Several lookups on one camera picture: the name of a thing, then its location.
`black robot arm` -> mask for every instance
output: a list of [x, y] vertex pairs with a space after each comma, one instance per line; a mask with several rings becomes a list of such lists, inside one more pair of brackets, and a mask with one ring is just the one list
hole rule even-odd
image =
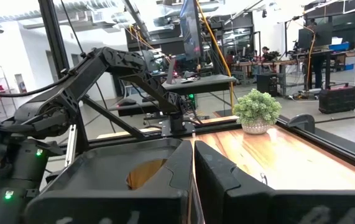
[[93, 49], [77, 66], [63, 71], [69, 76], [64, 83], [22, 105], [14, 119], [3, 125], [32, 125], [29, 135], [37, 139], [63, 134], [76, 120], [78, 102], [104, 72], [142, 88], [158, 101], [166, 115], [181, 116], [188, 110], [180, 95], [168, 92], [152, 78], [139, 54], [103, 47]]

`potted plant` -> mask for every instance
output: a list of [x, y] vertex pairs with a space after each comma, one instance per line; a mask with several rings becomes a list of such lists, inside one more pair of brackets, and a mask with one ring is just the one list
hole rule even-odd
[[238, 123], [242, 124], [245, 133], [263, 134], [270, 125], [277, 122], [281, 111], [281, 104], [268, 93], [261, 93], [253, 89], [248, 95], [238, 98], [233, 113], [238, 116]]

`white pot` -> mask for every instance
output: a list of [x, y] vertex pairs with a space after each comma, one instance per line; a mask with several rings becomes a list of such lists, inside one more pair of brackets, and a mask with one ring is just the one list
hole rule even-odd
[[261, 118], [251, 125], [242, 124], [242, 129], [247, 134], [264, 134], [269, 128], [270, 125], [264, 122]]

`black box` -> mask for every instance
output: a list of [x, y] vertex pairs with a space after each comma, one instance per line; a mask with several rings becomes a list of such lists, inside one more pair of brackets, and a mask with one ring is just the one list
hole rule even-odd
[[261, 93], [269, 93], [271, 96], [277, 96], [278, 94], [278, 78], [274, 73], [263, 73], [256, 75], [257, 90]]
[[319, 111], [325, 114], [351, 111], [355, 109], [355, 86], [343, 83], [344, 87], [320, 91]]

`green plant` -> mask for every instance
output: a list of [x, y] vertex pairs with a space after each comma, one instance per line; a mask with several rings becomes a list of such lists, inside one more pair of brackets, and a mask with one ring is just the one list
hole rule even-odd
[[268, 93], [261, 93], [253, 89], [248, 95], [238, 98], [233, 113], [238, 116], [238, 123], [251, 125], [261, 118], [267, 124], [277, 122], [281, 112], [281, 104]]

